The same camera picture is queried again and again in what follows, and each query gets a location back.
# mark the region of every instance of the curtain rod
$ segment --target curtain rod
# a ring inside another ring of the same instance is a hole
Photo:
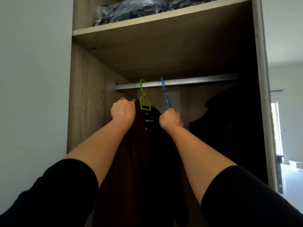
[[[212,83],[212,82],[220,82],[220,81],[228,81],[228,80],[238,80],[238,74],[224,74],[224,75],[215,75],[215,76],[202,76],[195,78],[186,78],[186,79],[176,79],[176,80],[165,80],[165,86],[181,86],[181,85],[191,85],[191,84],[202,84],[202,83]],[[152,81],[152,82],[144,82],[142,83],[143,88],[147,87],[162,87],[161,81]],[[139,83],[133,84],[120,84],[116,85],[116,91],[123,91],[129,89],[138,89],[140,88]]]

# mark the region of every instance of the shelf underside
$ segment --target shelf underside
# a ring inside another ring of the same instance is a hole
[[[257,69],[251,0],[219,0],[74,30],[73,40],[132,82]]]

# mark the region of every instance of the plastic bag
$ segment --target plastic bag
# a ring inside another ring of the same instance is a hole
[[[211,0],[124,0],[108,6],[98,6],[94,26],[134,19],[181,9]]]

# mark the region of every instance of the black shirt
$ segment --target black shirt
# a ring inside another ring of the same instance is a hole
[[[98,181],[85,163],[57,162],[0,215],[0,226],[84,226]],[[223,170],[201,202],[210,226],[303,226],[303,215],[240,166]]]

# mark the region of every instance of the green hanger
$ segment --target green hanger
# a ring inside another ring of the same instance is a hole
[[[143,91],[143,88],[142,88],[142,81],[145,82],[145,80],[143,80],[143,79],[140,80],[140,89],[141,89],[141,91],[143,92],[143,95],[140,97],[140,100],[139,100],[139,101],[140,101],[140,108],[141,108],[141,110],[152,111],[152,107],[154,108],[154,106],[151,105],[149,99],[147,98],[147,96],[145,95],[145,92]],[[143,107],[142,107],[142,99],[143,99],[143,98],[146,98],[146,99],[147,99],[147,102],[149,103],[149,109],[146,109],[146,108],[143,108]],[[145,121],[146,121],[146,122],[154,122],[154,120],[145,120]]]

